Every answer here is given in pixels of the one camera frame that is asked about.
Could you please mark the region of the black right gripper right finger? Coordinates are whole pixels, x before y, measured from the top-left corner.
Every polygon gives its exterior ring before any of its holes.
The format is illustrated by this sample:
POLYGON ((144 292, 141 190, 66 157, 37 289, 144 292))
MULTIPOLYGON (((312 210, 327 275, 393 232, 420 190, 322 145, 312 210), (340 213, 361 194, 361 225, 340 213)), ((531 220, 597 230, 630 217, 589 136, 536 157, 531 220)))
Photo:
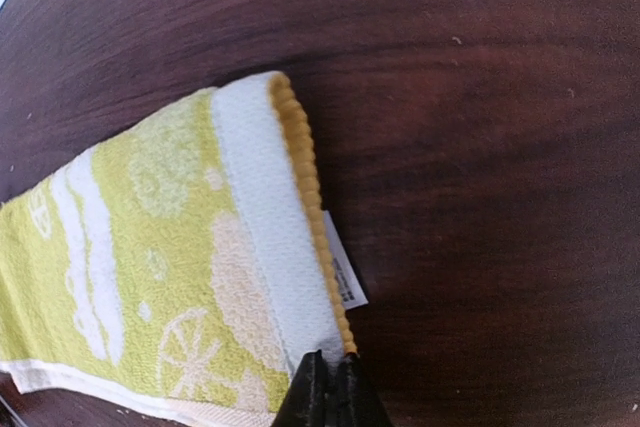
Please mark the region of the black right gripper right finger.
POLYGON ((358 355, 346 355, 336 373, 338 427, 393 427, 358 355))

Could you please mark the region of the green crocodile pattern towel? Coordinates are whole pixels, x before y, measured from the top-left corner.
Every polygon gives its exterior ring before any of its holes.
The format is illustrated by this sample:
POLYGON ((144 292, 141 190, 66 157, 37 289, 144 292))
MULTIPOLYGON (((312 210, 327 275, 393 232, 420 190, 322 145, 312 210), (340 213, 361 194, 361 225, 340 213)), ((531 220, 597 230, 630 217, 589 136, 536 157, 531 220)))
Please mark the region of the green crocodile pattern towel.
POLYGON ((266 426, 356 345, 307 116, 267 72, 199 90, 1 208, 1 369, 189 426, 266 426))

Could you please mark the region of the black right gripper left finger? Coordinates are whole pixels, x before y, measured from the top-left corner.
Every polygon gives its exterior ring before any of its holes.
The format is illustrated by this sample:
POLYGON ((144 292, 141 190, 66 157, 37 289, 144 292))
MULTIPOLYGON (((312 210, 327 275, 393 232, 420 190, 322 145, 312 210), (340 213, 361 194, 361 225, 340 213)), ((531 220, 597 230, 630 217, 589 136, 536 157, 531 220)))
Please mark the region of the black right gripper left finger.
POLYGON ((322 351, 306 353, 271 426, 324 427, 329 380, 322 351))

